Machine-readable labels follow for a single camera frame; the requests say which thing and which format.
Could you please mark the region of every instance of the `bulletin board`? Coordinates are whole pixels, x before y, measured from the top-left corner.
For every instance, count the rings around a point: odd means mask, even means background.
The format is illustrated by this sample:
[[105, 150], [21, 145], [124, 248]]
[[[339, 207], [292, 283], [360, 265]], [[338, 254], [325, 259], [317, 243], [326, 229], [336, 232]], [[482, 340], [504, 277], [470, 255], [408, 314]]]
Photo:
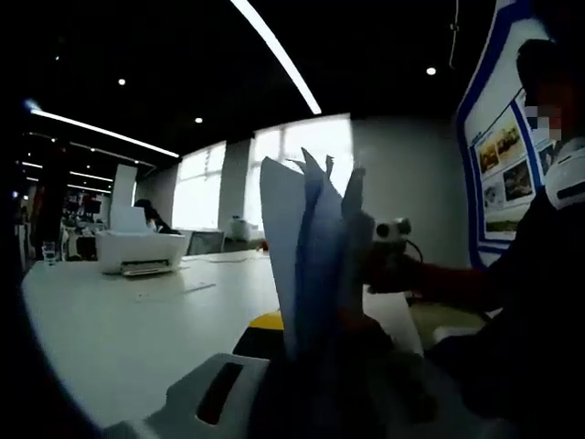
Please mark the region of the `bulletin board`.
[[464, 124], [500, 59], [512, 25], [530, 18], [527, 0], [500, 8], [481, 63], [455, 119], [468, 198], [469, 251], [473, 267], [485, 268], [480, 252], [503, 253], [516, 236], [548, 171], [554, 145], [534, 135], [524, 114], [524, 91], [510, 96], [507, 105], [474, 137]]

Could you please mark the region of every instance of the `hand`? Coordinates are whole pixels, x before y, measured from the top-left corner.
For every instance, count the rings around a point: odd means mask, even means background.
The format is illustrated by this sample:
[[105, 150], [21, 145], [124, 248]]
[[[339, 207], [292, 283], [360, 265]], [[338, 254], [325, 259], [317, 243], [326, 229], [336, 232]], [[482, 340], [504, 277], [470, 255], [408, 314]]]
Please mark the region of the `hand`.
[[401, 254], [388, 263], [386, 253], [370, 252], [363, 262], [364, 284], [370, 293], [399, 293], [420, 286], [422, 263]]

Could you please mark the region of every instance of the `black ceiling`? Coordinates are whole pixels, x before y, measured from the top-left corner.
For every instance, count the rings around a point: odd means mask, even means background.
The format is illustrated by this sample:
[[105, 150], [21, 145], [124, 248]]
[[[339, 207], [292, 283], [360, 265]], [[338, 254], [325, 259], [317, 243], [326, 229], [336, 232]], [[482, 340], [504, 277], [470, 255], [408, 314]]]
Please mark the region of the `black ceiling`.
[[[452, 1], [278, 1], [251, 4], [281, 41], [323, 114], [448, 119], [475, 69], [495, 0], [461, 2], [453, 64]], [[260, 36], [229, 0], [148, 8], [37, 11], [23, 46], [23, 96], [42, 110], [180, 155], [254, 130], [312, 117]], [[429, 66], [437, 75], [427, 76]], [[118, 79], [124, 78], [122, 87]], [[194, 123], [196, 117], [204, 122]], [[156, 166], [175, 159], [103, 134], [28, 116], [21, 160], [50, 138]], [[112, 177], [123, 159], [77, 148], [76, 167]], [[151, 167], [141, 165], [143, 175]]]

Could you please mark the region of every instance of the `yellow object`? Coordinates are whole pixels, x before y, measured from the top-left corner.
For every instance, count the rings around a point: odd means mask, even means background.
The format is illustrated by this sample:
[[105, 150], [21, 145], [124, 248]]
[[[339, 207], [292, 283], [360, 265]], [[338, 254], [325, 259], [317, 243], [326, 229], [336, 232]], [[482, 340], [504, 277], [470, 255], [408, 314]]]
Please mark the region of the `yellow object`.
[[263, 316], [257, 317], [250, 322], [248, 327], [259, 327], [261, 329], [276, 329], [284, 330], [284, 323], [282, 322], [281, 311], [277, 310], [273, 313], [267, 313]]

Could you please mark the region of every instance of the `window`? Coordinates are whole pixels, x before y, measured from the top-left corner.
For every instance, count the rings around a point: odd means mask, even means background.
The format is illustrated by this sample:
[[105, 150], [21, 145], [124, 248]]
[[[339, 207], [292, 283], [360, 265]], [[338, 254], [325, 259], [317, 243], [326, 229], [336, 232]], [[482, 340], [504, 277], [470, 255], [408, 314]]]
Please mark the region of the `window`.
[[208, 146], [183, 158], [173, 200], [174, 229], [216, 229], [221, 168], [226, 143]]
[[262, 227], [260, 198], [260, 167], [265, 157], [272, 158], [290, 169], [300, 172], [290, 160], [304, 161], [301, 148], [305, 148], [325, 169], [328, 155], [334, 158], [331, 182], [341, 195], [354, 168], [353, 144], [349, 115], [322, 117], [298, 123], [275, 126], [258, 131], [250, 145], [244, 218]]

